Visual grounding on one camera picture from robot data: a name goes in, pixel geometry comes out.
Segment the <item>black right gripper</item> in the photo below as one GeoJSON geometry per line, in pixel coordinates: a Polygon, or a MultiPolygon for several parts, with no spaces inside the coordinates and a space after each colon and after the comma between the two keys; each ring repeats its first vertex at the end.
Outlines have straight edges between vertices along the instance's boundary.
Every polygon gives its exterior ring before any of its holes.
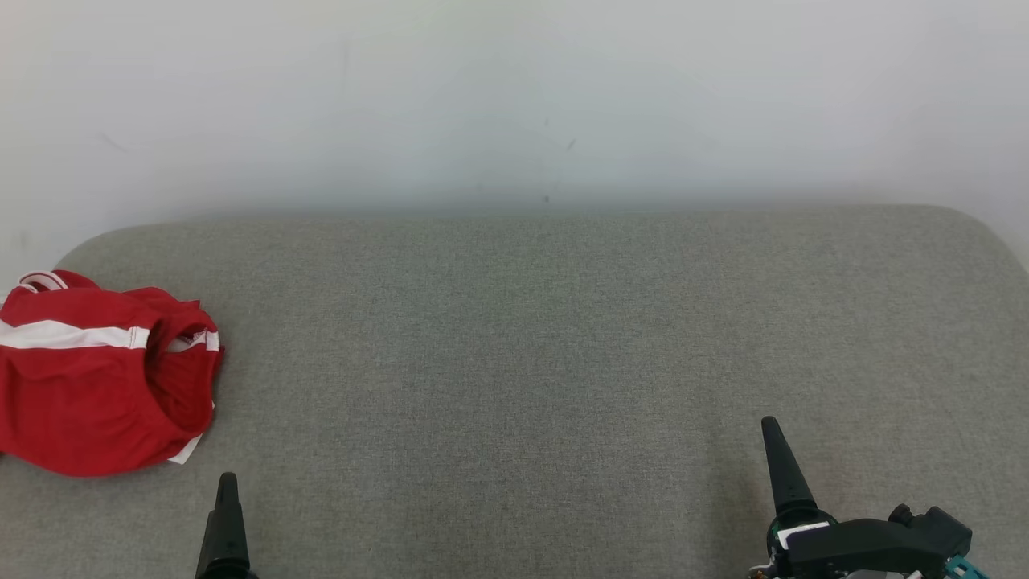
{"type": "Polygon", "coordinates": [[[775,417],[761,418],[776,517],[769,560],[750,578],[848,578],[858,572],[925,577],[925,540],[904,524],[859,518],[839,523],[818,510],[793,448],[775,417]]]}

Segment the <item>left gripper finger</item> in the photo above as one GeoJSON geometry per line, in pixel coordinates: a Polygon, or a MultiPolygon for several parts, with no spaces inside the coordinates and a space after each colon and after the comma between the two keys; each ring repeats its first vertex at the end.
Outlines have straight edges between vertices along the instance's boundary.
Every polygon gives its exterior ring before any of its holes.
{"type": "Polygon", "coordinates": [[[256,578],[251,569],[245,519],[235,473],[218,480],[214,507],[208,513],[196,578],[256,578]]]}

